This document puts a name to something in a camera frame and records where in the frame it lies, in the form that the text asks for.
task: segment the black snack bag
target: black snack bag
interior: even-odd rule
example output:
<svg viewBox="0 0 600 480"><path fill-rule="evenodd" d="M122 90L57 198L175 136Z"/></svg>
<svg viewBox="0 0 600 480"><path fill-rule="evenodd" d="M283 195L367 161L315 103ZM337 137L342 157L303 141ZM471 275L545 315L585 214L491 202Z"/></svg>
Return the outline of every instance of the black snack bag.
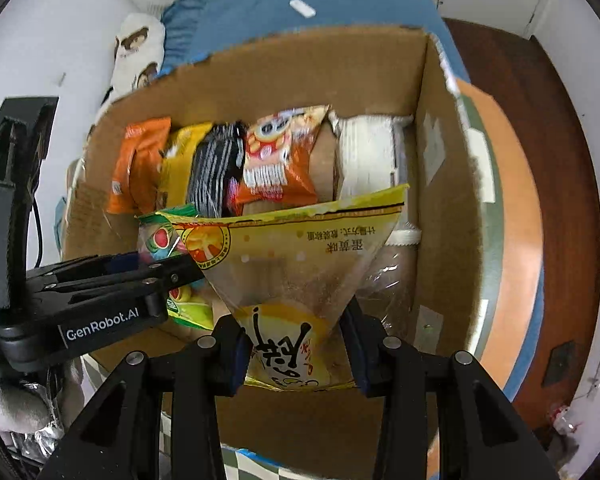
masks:
<svg viewBox="0 0 600 480"><path fill-rule="evenodd" d="M242 177L246 131L240 121L214 124L196 148L187 203L200 216L220 218L238 212L234 198Z"/></svg>

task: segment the cardboard box flap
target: cardboard box flap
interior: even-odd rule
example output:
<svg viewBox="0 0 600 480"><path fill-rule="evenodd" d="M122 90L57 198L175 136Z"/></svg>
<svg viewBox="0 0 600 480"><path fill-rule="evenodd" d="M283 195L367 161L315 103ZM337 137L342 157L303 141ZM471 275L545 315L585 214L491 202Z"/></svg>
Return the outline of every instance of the cardboard box flap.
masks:
<svg viewBox="0 0 600 480"><path fill-rule="evenodd" d="M479 304L482 232L477 178L460 104L448 88L435 41L429 38L427 43L415 116L422 241L410 339L416 339L422 329L416 320L424 307L424 312L433 312L429 317L440 320L436 352L450 355L465 348ZM431 322L427 326L435 328Z"/></svg>

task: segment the plastic wrap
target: plastic wrap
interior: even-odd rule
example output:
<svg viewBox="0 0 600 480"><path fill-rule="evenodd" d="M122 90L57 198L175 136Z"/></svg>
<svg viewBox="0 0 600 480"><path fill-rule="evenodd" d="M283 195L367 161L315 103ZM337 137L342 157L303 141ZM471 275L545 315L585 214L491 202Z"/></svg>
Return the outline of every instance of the plastic wrap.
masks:
<svg viewBox="0 0 600 480"><path fill-rule="evenodd" d="M389 335L407 337L417 260L416 244L385 245L369 265L356 291L362 311L380 319Z"/></svg>
<svg viewBox="0 0 600 480"><path fill-rule="evenodd" d="M337 321L402 210L404 186L262 213L160 212L254 343L253 382L280 390L347 384Z"/></svg>

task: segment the screw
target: screw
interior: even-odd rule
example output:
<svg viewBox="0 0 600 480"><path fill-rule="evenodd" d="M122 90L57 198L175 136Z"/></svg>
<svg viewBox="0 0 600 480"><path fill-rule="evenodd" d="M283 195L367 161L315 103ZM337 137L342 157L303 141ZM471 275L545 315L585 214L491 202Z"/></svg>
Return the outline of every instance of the screw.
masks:
<svg viewBox="0 0 600 480"><path fill-rule="evenodd" d="M216 338L212 335L203 335L198 339L198 346L200 348L213 348L216 346Z"/></svg>
<svg viewBox="0 0 600 480"><path fill-rule="evenodd" d="M395 350L402 346L402 341L400 341L400 338L390 335L382 339L382 344L391 350Z"/></svg>
<svg viewBox="0 0 600 480"><path fill-rule="evenodd" d="M474 356L469 354L469 352L465 352L461 350L456 352L456 361L458 361L461 365L470 365L474 360Z"/></svg>
<svg viewBox="0 0 600 480"><path fill-rule="evenodd" d="M144 354L142 352L131 352L126 355L125 361L132 366L139 365L142 361L144 361Z"/></svg>

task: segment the clear plastic snack bag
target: clear plastic snack bag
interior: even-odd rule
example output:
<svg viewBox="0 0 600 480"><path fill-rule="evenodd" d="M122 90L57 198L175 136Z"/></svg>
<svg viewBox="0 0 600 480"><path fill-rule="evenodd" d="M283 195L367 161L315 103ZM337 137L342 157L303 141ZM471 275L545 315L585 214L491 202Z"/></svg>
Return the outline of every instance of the clear plastic snack bag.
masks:
<svg viewBox="0 0 600 480"><path fill-rule="evenodd" d="M356 290L362 311L377 317L389 335L407 337L417 264L416 244L385 245L376 254Z"/></svg>
<svg viewBox="0 0 600 480"><path fill-rule="evenodd" d="M182 210L195 215L193 206L182 206ZM159 260L164 260L178 254L186 254L187 248L182 242L182 231L174 228L171 223L160 214L149 214L140 217L138 231L138 255L140 262L150 265ZM169 291L167 297L167 311L176 322L213 330L214 314L212 301L207 294L206 280L197 280L187 283Z"/></svg>
<svg viewBox="0 0 600 480"><path fill-rule="evenodd" d="M405 187L248 217L159 213L253 341L251 383L320 390L350 382L337 321L394 228Z"/></svg>

